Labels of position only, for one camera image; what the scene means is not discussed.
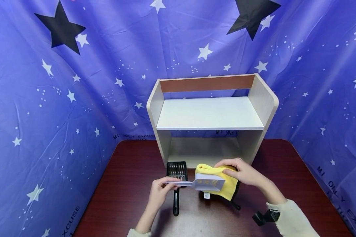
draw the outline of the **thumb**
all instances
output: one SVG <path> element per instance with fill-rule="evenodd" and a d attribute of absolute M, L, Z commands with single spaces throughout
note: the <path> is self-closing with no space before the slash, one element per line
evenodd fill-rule
<path fill-rule="evenodd" d="M 163 193 L 166 195 L 172 188 L 174 188 L 175 187 L 175 184 L 172 184 L 172 183 L 170 183 L 170 184 L 167 184 L 163 189 L 162 189 L 162 191 L 163 191 Z"/>
<path fill-rule="evenodd" d="M 224 169 L 223 170 L 223 174 L 226 174 L 228 176 L 231 176 L 231 177 L 237 179 L 237 172 L 236 171 L 229 170 L 229 169 Z"/>

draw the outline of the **black star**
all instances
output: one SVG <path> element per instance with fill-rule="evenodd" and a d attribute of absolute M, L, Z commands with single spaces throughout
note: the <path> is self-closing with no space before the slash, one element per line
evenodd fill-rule
<path fill-rule="evenodd" d="M 69 22 L 61 1 L 58 2 L 54 17 L 39 15 L 37 13 L 35 15 L 50 30 L 52 48 L 65 44 L 80 55 L 75 37 L 86 28 Z"/>
<path fill-rule="evenodd" d="M 280 4 L 270 0 L 236 0 L 236 5 L 240 15 L 235 23 L 233 23 L 227 35 L 247 28 L 252 40 L 257 33 L 261 20 L 281 7 Z"/>

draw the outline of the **hand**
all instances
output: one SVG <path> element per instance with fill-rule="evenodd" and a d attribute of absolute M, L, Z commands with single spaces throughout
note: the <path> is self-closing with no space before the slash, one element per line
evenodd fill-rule
<path fill-rule="evenodd" d="M 264 175 L 240 158 L 221 160 L 214 166 L 214 168 L 218 168 L 222 165 L 232 165 L 237 168 L 237 171 L 225 169 L 223 170 L 223 173 L 246 185 L 261 187 L 268 180 Z"/>
<path fill-rule="evenodd" d="M 166 195 L 170 190 L 177 190 L 178 187 L 175 184 L 167 184 L 166 182 L 178 182 L 180 179 L 172 177 L 163 177 L 161 179 L 154 180 L 150 189 L 148 207 L 152 210 L 158 211 L 165 202 Z"/>

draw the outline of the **yellow microfiber towel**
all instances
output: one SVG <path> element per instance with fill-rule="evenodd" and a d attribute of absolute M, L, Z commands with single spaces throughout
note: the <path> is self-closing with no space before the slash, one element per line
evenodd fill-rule
<path fill-rule="evenodd" d="M 207 191 L 207 192 L 210 194 L 220 195 L 223 198 L 231 201 L 233 198 L 233 195 L 235 194 L 235 192 L 237 192 L 236 187 L 238 186 L 238 180 L 224 174 L 222 172 L 224 169 L 235 170 L 234 167 L 228 166 L 228 165 L 223 165 L 218 168 L 213 168 L 206 164 L 199 164 L 195 169 L 195 173 L 215 174 L 215 175 L 218 175 L 221 178 L 223 178 L 225 180 L 225 183 L 223 184 L 223 188 L 220 191 Z"/>

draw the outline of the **black plastic scoop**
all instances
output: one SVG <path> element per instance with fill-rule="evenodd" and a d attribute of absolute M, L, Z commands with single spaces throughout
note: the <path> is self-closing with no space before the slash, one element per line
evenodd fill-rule
<path fill-rule="evenodd" d="M 168 162 L 166 165 L 166 175 L 182 181 L 187 181 L 187 166 L 185 161 Z M 179 188 L 174 190 L 173 214 L 179 215 Z"/>

